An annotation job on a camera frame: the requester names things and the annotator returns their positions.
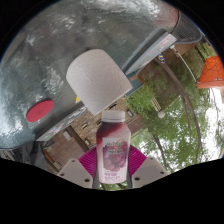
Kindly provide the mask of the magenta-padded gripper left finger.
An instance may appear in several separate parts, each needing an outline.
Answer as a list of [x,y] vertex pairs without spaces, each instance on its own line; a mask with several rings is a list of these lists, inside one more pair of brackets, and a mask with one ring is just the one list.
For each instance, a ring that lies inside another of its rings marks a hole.
[[59,171],[58,176],[78,186],[97,189],[99,177],[96,149],[89,150],[79,159],[70,159]]

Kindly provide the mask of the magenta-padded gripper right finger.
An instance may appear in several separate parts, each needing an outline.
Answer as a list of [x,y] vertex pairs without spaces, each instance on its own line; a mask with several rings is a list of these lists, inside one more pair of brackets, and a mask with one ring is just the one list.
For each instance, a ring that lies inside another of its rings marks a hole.
[[146,157],[134,146],[130,147],[128,158],[127,185],[140,188],[168,175],[165,168],[154,157]]

